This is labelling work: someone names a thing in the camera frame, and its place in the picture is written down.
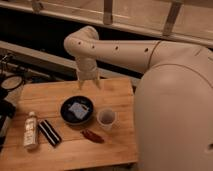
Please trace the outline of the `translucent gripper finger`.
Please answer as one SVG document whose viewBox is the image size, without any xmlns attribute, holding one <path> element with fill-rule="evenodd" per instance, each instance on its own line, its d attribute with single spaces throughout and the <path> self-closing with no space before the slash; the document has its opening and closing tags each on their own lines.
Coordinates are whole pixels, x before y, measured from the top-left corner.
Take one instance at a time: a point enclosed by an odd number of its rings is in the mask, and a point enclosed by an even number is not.
<svg viewBox="0 0 213 171">
<path fill-rule="evenodd" d="M 78 87 L 79 87 L 79 90 L 82 90 L 83 85 L 84 85 L 84 80 L 78 80 Z"/>
<path fill-rule="evenodd" d="M 101 83 L 99 78 L 95 78 L 93 80 L 94 84 L 97 86 L 98 89 L 101 89 Z"/>
</svg>

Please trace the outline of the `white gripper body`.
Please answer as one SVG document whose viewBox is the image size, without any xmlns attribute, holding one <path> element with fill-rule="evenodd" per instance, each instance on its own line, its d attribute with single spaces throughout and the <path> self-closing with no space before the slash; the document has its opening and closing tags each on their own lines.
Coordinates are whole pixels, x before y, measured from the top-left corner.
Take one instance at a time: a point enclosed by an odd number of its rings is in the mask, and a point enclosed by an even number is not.
<svg viewBox="0 0 213 171">
<path fill-rule="evenodd" d="M 98 67 L 94 59 L 76 57 L 75 61 L 79 80 L 95 80 L 98 78 Z"/>
</svg>

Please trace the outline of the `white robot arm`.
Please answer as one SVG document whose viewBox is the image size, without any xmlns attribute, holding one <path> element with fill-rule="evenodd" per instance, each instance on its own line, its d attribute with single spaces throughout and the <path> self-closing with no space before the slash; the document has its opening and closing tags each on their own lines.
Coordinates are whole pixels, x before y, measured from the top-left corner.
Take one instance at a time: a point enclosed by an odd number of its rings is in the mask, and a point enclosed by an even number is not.
<svg viewBox="0 0 213 171">
<path fill-rule="evenodd" d="M 134 127 L 140 171 L 213 171 L 213 51 L 191 43 L 101 40 L 91 26 L 67 53 L 139 72 Z"/>
</svg>

